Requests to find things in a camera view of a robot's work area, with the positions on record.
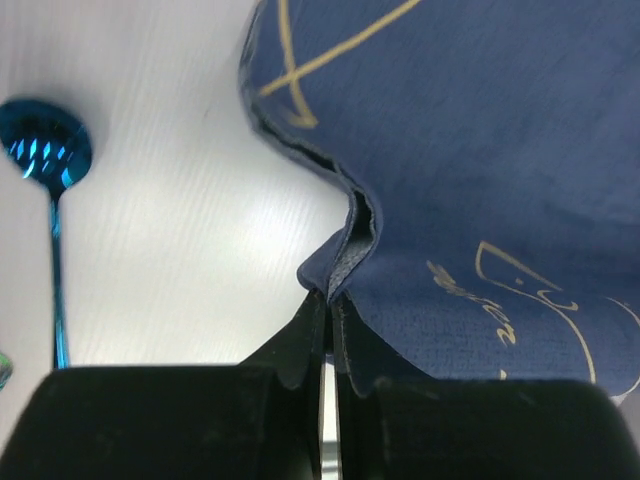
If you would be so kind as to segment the blue cloth placemat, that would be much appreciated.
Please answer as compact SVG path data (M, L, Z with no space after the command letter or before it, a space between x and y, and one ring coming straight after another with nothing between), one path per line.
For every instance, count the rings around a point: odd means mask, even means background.
M341 188L298 270L427 375L639 385L639 5L262 1L256 129Z

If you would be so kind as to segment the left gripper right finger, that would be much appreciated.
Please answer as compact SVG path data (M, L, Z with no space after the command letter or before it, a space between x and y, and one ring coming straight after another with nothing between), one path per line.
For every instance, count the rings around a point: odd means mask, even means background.
M438 380L403 359L351 299L331 308L344 479L635 479L639 454L598 388Z

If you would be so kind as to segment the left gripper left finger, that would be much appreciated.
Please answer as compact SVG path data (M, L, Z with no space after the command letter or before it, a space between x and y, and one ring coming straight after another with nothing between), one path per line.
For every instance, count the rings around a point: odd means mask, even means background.
M326 303L226 366L76 367L36 389L5 479L317 479Z

